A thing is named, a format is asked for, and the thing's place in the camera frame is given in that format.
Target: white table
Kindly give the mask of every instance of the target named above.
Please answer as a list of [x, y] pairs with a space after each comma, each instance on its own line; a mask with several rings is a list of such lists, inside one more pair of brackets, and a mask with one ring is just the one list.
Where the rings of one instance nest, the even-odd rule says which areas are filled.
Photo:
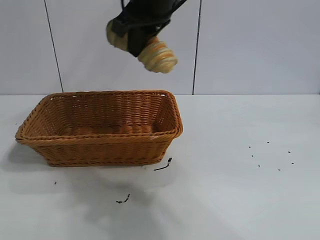
[[320, 95], [178, 96], [161, 163], [86, 168], [15, 143], [41, 98], [0, 96], [0, 239], [320, 239]]

